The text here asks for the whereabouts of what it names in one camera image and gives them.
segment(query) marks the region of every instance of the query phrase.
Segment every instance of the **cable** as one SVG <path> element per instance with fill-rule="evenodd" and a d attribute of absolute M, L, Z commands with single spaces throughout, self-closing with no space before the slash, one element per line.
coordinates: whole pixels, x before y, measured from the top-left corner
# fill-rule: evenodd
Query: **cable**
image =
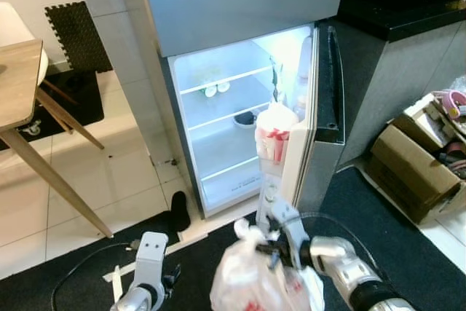
<path fill-rule="evenodd" d="M 121 246 L 127 246 L 128 248 L 131 248 L 131 250 L 133 249 L 132 247 L 132 243 L 115 243 L 115 244 L 110 244 L 110 245 L 107 245 L 105 247 L 102 247 L 94 252 L 92 252 L 91 254 L 89 254 L 88 256 L 86 256 L 84 259 L 81 260 L 81 262 L 79 262 L 75 267 L 73 267 L 70 272 L 68 272 L 65 277 L 63 277 L 58 283 L 57 285 L 53 288 L 53 291 L 52 291 L 52 295 L 50 297 L 50 306 L 52 308 L 52 311 L 58 311 L 57 309 L 57 305 L 55 303 L 55 297 L 56 297 L 56 294 L 57 294 L 57 291 L 58 289 L 66 282 L 67 279 L 70 278 L 70 276 L 72 276 L 76 270 L 78 268 L 80 268 L 87 260 L 89 260 L 90 258 L 92 258 L 94 255 L 100 253 L 101 251 L 105 251 L 109 248 L 114 248 L 114 247 L 121 247 Z"/>
<path fill-rule="evenodd" d="M 301 220 L 301 219 L 307 219 L 307 218 L 326 219 L 326 220 L 329 220 L 330 222 L 334 223 L 338 227 L 342 228 L 363 249 L 364 254 L 367 256 L 367 258 L 371 262 L 372 267 L 380 275 L 380 277 L 383 280 L 386 280 L 388 282 L 390 281 L 390 279 L 387 276 L 387 273 L 385 273 L 385 271 L 379 267 L 379 265 L 376 263 L 376 260 L 374 259 L 372 254 L 369 252 L 367 247 L 360 241 L 360 239 L 354 233 L 352 233 L 352 231 L 347 226 L 345 226 L 343 223 L 341 223 L 340 221 L 335 219 L 333 216 L 330 216 L 330 215 L 327 215 L 327 214 L 324 214 L 324 213 L 319 213 L 319 212 L 312 212 L 312 211 L 307 212 L 307 213 L 302 213 L 302 214 L 299 214 L 298 216 L 295 216 L 294 218 L 290 218 L 290 219 L 286 220 L 285 222 L 281 223 L 280 230 L 283 228 L 284 225 L 286 225 L 289 222 L 296 221 L 296 220 Z"/>

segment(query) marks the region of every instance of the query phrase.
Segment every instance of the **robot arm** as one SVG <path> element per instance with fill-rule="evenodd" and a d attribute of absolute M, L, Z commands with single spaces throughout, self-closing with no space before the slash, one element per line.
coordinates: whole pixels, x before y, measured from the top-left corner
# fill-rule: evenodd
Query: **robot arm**
<path fill-rule="evenodd" d="M 163 233 L 145 232 L 136 254 L 134 281 L 129 291 L 110 311 L 156 311 L 171 291 L 181 273 L 178 265 L 172 275 L 162 278 L 162 265 L 168 237 Z"/>
<path fill-rule="evenodd" d="M 272 254 L 283 264 L 296 269 L 311 266 L 317 273 L 328 276 L 353 311 L 415 311 L 356 255 L 347 240 L 340 237 L 313 237 L 310 240 L 301 219 L 297 219 L 298 211 L 280 198 L 274 199 L 268 216 L 280 225 L 286 240 L 258 245 L 258 251 Z M 111 311 L 156 311 L 171 295 L 180 267 L 173 275 L 162 278 L 167 242 L 167 236 L 162 233 L 144 233 L 136 255 L 134 281 Z"/>
<path fill-rule="evenodd" d="M 273 243 L 272 247 L 262 245 L 258 251 L 279 251 L 285 263 L 296 269 L 311 266 L 317 273 L 330 277 L 353 311 L 415 311 L 356 255 L 347 240 L 340 237 L 313 237 L 310 240 L 301 220 L 295 219 L 299 212 L 283 199 L 275 199 L 269 214 L 270 219 L 281 226 L 286 242 L 275 247 Z"/>

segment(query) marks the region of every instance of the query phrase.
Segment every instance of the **refrigerator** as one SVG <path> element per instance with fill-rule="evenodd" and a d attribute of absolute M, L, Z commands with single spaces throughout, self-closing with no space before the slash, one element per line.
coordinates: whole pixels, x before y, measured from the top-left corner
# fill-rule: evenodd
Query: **refrigerator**
<path fill-rule="evenodd" d="M 317 210 L 344 145 L 337 33 L 322 21 L 339 0 L 143 3 L 201 216 L 258 195 L 263 173 L 251 118 L 268 108 L 274 82 L 291 109 L 299 96 L 302 119 L 290 134 L 280 190 L 298 209 Z"/>

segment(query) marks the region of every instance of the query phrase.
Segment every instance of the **cardboard box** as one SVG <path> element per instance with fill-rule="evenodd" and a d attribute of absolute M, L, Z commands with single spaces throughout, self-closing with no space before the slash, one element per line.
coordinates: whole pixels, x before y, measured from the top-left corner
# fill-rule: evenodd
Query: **cardboard box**
<path fill-rule="evenodd" d="M 456 135 L 452 125 L 445 125 L 433 101 L 434 96 L 427 94 L 391 122 L 430 153 L 442 149 Z"/>
<path fill-rule="evenodd" d="M 394 125 L 388 125 L 371 152 L 367 174 L 414 222 L 464 206 L 462 181 Z"/>

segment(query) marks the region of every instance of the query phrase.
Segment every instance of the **chair leg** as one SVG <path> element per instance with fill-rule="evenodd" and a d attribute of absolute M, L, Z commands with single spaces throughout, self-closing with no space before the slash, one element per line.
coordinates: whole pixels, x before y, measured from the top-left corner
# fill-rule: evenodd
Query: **chair leg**
<path fill-rule="evenodd" d="M 56 87 L 54 84 L 52 84 L 48 80 L 44 79 L 44 80 L 42 80 L 42 83 L 45 84 L 46 86 L 48 86 L 53 91 L 55 91 L 58 95 L 60 95 L 65 100 L 67 100 L 67 101 L 69 101 L 69 102 L 71 102 L 71 103 L 73 103 L 75 105 L 79 105 L 72 97 L 66 95 L 62 90 L 58 89 L 58 87 Z"/>
<path fill-rule="evenodd" d="M 63 120 L 78 133 L 83 135 L 87 140 L 95 144 L 99 149 L 103 149 L 103 144 L 97 141 L 86 129 L 83 128 L 77 120 L 73 118 L 62 106 L 60 106 L 53 98 L 43 91 L 40 87 L 37 88 L 36 98 L 47 110 L 50 109 L 55 116 Z"/>
<path fill-rule="evenodd" d="M 63 120 L 61 120 L 60 118 L 55 116 L 53 111 L 50 110 L 48 107 L 46 107 L 46 106 L 43 106 L 43 107 L 45 108 L 45 110 L 47 112 L 49 112 L 49 114 L 52 116 L 52 118 L 55 119 L 55 121 L 63 128 L 63 130 L 65 130 L 68 134 L 71 135 L 71 129 L 68 127 L 68 125 L 66 125 L 66 123 Z"/>

